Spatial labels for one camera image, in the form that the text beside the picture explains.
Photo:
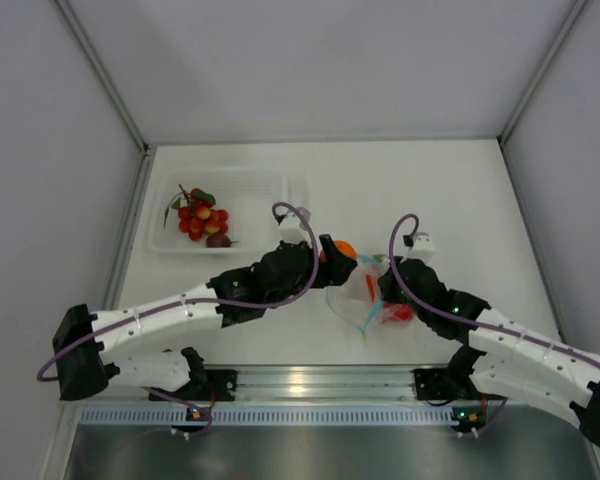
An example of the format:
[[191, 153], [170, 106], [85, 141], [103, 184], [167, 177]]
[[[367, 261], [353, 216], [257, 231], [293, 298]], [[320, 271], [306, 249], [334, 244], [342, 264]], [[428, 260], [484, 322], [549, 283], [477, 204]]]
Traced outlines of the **fake orange fruit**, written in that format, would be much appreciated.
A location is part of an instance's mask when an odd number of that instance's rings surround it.
[[[343, 240], [335, 240], [334, 241], [334, 245], [336, 247], [336, 249], [342, 253], [343, 255], [345, 255], [346, 257], [356, 260], [357, 259], [357, 252], [356, 250], [353, 248], [353, 246], [351, 244], [349, 244], [346, 241]], [[326, 257], [326, 253], [324, 250], [322, 250], [319, 254], [319, 261], [321, 263], [325, 263], [327, 261], [327, 257]]]

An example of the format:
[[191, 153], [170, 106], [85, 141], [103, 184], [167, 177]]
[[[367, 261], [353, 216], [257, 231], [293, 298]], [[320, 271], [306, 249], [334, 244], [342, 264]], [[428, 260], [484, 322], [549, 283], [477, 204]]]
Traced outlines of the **fake orange carrot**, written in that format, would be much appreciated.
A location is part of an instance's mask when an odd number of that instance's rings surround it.
[[376, 286], [377, 286], [376, 279], [372, 275], [367, 274], [365, 276], [365, 282], [366, 282], [366, 286], [367, 286], [367, 289], [368, 289], [368, 292], [369, 292], [369, 295], [370, 295], [371, 302], [375, 303], [376, 299], [377, 299], [377, 294], [376, 294]]

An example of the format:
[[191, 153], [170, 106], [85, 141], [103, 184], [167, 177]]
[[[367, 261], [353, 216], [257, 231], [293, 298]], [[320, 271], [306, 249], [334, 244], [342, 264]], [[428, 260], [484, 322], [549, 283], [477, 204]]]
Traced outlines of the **clear zip top bag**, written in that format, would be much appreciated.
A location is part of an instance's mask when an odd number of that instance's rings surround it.
[[[388, 329], [405, 329], [412, 325], [391, 325], [382, 323], [382, 310], [385, 302], [381, 299], [378, 280], [389, 270], [386, 255], [359, 255], [358, 266], [351, 273], [343, 286], [328, 287], [325, 301], [329, 309], [348, 326], [352, 327], [364, 340], [369, 334], [376, 334]], [[371, 302], [366, 286], [365, 276], [372, 275], [376, 279], [375, 303]]]

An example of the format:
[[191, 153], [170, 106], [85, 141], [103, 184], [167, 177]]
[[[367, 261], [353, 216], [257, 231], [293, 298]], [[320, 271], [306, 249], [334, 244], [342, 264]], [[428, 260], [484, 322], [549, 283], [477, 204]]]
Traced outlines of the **dark red fake plum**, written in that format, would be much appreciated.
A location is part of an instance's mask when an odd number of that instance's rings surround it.
[[235, 244], [227, 234], [215, 233], [206, 238], [205, 246], [207, 248], [231, 248]]

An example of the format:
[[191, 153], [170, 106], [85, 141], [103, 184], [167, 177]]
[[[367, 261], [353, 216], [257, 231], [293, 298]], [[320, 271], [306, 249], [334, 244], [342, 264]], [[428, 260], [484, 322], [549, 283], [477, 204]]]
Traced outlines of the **fake red cherry bunch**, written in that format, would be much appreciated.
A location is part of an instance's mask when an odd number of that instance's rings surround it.
[[162, 213], [162, 227], [176, 229], [190, 242], [205, 242], [209, 235], [229, 233], [229, 211], [218, 206], [216, 197], [199, 187], [177, 185]]

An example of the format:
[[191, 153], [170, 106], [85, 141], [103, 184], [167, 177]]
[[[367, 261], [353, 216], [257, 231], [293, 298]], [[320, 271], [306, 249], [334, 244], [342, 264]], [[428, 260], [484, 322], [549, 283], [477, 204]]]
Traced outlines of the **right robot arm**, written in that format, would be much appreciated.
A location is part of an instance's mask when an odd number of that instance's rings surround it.
[[407, 305], [437, 336], [460, 343], [446, 373], [460, 397], [476, 390], [550, 413], [600, 448], [600, 355], [542, 336], [487, 301], [441, 282], [418, 259], [389, 260], [383, 300]]

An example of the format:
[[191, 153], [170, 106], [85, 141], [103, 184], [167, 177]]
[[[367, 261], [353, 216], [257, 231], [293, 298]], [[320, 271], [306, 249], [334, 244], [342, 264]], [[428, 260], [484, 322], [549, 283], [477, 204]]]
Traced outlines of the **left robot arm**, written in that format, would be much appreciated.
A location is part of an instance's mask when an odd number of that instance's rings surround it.
[[109, 387], [148, 389], [168, 401], [199, 397], [207, 374], [191, 344], [196, 332], [257, 320], [310, 289], [346, 283], [356, 251], [328, 235], [319, 242], [318, 249], [280, 242], [252, 265], [162, 301], [109, 311], [71, 307], [52, 339], [61, 400], [89, 399]]

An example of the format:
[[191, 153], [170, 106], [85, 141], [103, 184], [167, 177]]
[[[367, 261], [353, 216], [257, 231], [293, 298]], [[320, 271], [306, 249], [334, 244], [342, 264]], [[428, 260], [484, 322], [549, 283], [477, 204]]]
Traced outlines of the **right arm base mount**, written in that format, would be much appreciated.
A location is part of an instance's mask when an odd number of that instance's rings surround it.
[[454, 389], [447, 381], [444, 368], [414, 369], [413, 375], [418, 400], [444, 402], [455, 399]]

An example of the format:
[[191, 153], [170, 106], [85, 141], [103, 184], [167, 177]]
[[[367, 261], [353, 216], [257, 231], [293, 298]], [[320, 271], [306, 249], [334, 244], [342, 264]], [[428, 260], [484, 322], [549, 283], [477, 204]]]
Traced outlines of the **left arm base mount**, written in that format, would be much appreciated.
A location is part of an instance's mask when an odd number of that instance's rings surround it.
[[173, 401], [186, 400], [192, 403], [233, 402], [237, 387], [237, 371], [231, 369], [207, 369], [193, 380], [173, 392], [159, 390], [160, 393], [173, 397]]

